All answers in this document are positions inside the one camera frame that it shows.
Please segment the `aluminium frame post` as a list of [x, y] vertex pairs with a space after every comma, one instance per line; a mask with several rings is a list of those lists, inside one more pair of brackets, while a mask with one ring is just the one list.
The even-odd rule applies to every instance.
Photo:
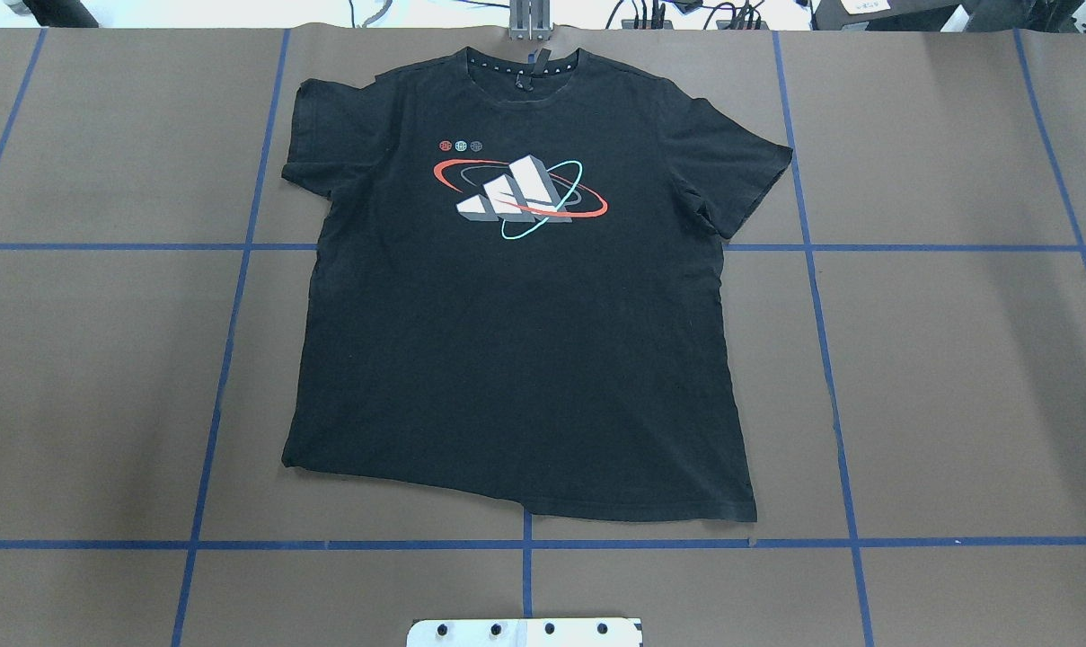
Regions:
[[553, 21], [550, 0], [510, 0], [508, 4], [508, 37], [512, 41], [547, 41]]

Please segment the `black graphic t-shirt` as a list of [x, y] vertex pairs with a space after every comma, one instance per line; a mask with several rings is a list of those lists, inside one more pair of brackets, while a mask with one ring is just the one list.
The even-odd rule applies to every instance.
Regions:
[[720, 274], [792, 157], [583, 49], [305, 79], [281, 176], [330, 210], [281, 464], [755, 523]]

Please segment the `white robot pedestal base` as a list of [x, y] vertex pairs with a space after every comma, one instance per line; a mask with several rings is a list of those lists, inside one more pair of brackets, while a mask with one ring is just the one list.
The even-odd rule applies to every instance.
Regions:
[[544, 617], [424, 619], [407, 646], [644, 646], [637, 618]]

